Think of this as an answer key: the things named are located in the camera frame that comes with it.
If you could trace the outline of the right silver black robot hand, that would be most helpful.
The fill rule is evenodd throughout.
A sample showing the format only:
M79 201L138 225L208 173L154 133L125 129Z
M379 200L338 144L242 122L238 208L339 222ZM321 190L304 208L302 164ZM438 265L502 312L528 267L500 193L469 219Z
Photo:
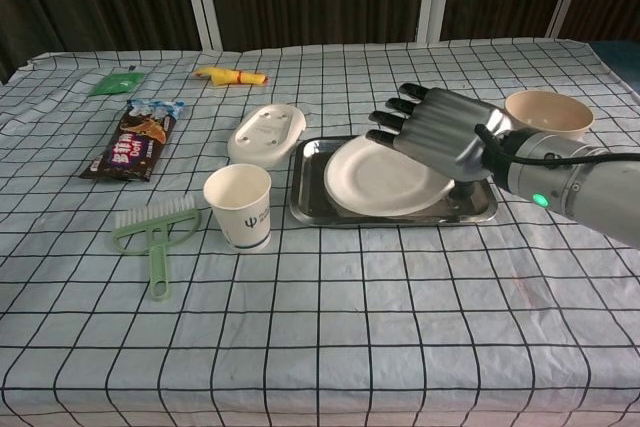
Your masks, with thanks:
M491 103L442 88L404 83L399 92L406 97L390 98L386 112L369 115L382 128L365 137L453 180L452 198L470 197L475 184L491 175L475 127L482 125L499 136L513 129L508 115Z

